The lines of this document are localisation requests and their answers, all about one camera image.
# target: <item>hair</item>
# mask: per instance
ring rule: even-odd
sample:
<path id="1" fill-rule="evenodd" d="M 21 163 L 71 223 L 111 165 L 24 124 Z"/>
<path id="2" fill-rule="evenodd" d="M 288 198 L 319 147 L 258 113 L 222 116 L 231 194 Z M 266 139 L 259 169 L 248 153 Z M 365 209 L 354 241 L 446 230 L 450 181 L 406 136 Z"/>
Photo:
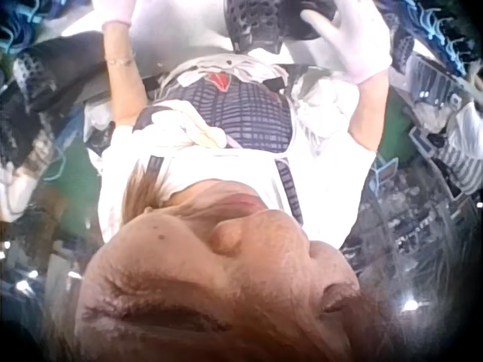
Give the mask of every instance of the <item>hair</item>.
<path id="1" fill-rule="evenodd" d="M 146 173 L 139 163 L 134 167 L 128 180 L 128 187 L 122 201 L 122 225 L 141 215 L 147 207 L 160 209 L 163 207 L 156 182 L 158 175 Z"/>

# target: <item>light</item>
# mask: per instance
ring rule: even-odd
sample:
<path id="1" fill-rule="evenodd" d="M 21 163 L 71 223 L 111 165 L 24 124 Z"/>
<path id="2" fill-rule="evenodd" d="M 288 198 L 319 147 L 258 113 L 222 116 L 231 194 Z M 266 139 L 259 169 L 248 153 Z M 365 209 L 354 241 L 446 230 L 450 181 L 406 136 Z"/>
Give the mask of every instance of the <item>light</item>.
<path id="1" fill-rule="evenodd" d="M 68 276 L 70 276 L 73 279 L 82 279 L 82 276 L 79 273 L 76 273 L 75 271 L 69 271 Z"/>
<path id="2" fill-rule="evenodd" d="M 419 307 L 419 304 L 415 300 L 410 299 L 405 303 L 405 306 L 402 310 L 403 311 L 415 311 L 418 307 Z"/>
<path id="3" fill-rule="evenodd" d="M 20 291 L 20 292 L 25 292 L 30 288 L 29 282 L 28 281 L 19 281 L 15 287 Z"/>
<path id="4" fill-rule="evenodd" d="M 29 278 L 30 279 L 35 279 L 38 277 L 38 271 L 36 270 L 32 270 L 30 273 L 29 273 Z"/>

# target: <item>purple checkered fabric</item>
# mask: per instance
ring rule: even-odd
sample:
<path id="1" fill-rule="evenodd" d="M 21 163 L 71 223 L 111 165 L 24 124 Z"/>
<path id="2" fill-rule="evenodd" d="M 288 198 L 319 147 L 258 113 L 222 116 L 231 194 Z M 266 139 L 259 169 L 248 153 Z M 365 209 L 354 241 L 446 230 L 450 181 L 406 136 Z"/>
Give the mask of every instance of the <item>purple checkered fabric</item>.
<path id="1" fill-rule="evenodd" d="M 159 101 L 187 100 L 212 127 L 223 129 L 244 149 L 275 154 L 286 152 L 293 129 L 288 101 L 260 83 L 245 83 L 230 76 L 226 90 L 202 78 L 183 87 L 176 81 L 168 85 Z M 302 211 L 290 168 L 276 161 L 293 217 L 303 224 Z"/>

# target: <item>white glove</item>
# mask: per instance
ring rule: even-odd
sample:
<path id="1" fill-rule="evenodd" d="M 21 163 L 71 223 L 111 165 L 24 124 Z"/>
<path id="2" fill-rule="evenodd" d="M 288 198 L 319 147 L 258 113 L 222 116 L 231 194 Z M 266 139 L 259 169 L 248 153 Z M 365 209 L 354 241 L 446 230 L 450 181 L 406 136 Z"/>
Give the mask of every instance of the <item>white glove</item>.
<path id="1" fill-rule="evenodd" d="M 336 49 L 356 84 L 391 66 L 391 35 L 372 0 L 334 0 L 341 24 L 336 28 L 316 11 L 304 10 L 303 20 Z"/>
<path id="2" fill-rule="evenodd" d="M 106 23 L 124 23 L 131 26 L 136 0 L 92 0 L 94 10 Z"/>

